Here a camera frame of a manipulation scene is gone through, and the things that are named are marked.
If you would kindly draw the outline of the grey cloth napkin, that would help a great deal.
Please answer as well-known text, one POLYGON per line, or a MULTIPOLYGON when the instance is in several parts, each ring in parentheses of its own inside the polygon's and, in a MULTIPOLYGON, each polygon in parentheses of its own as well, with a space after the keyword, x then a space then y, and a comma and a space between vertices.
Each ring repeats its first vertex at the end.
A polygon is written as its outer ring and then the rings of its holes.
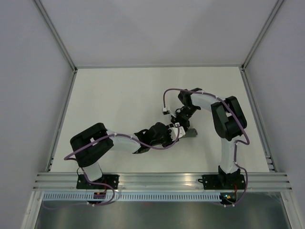
POLYGON ((194 138, 194 137, 197 137, 197 135, 198 135, 198 133, 195 128, 189 128, 183 135, 183 138, 194 138))

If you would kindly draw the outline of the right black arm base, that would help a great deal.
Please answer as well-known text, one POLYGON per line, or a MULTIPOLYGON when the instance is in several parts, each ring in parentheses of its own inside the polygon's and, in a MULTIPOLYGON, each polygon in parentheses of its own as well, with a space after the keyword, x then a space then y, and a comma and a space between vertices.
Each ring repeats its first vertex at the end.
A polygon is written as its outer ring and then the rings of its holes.
POLYGON ((197 179, 203 185, 204 190, 244 190, 246 181, 243 175, 236 178, 225 178, 220 175, 202 175, 197 179))

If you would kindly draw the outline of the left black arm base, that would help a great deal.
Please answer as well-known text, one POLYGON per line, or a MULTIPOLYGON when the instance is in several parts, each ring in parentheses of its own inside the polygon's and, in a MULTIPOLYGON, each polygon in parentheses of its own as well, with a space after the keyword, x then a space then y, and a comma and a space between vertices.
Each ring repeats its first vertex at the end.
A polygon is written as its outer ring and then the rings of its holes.
POLYGON ((103 175, 101 178, 90 181, 84 174, 78 175, 76 189, 98 190, 98 189, 117 189, 119 184, 119 175, 103 175))

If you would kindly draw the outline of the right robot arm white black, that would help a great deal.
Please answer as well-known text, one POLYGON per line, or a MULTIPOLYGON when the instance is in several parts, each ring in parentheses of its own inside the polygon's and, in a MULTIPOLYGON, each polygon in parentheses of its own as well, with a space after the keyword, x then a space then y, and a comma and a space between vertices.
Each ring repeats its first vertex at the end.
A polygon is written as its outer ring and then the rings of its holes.
POLYGON ((184 129, 184 137, 195 137, 197 132, 190 127, 190 118, 201 109, 212 114, 214 129, 221 139, 221 162, 216 175, 202 175, 198 182, 205 190, 244 190, 246 177, 237 164, 237 144, 248 145, 245 133, 247 121, 236 97, 221 99, 206 93, 200 88, 191 91, 180 89, 178 99, 183 106, 171 117, 172 123, 178 123, 184 129))

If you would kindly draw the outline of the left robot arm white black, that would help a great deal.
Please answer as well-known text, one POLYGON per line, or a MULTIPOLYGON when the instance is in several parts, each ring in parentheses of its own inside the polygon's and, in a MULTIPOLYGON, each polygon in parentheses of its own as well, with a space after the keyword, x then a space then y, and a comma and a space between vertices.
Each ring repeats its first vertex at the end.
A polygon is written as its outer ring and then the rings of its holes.
POLYGON ((151 149, 166 150, 176 144, 183 135, 184 130, 178 123, 169 125, 156 123, 149 129, 130 135, 111 131, 103 123, 97 123, 70 140, 73 152, 64 160, 76 161, 87 183, 92 188, 99 189, 104 184, 99 160, 107 152, 123 151, 143 154, 151 149))

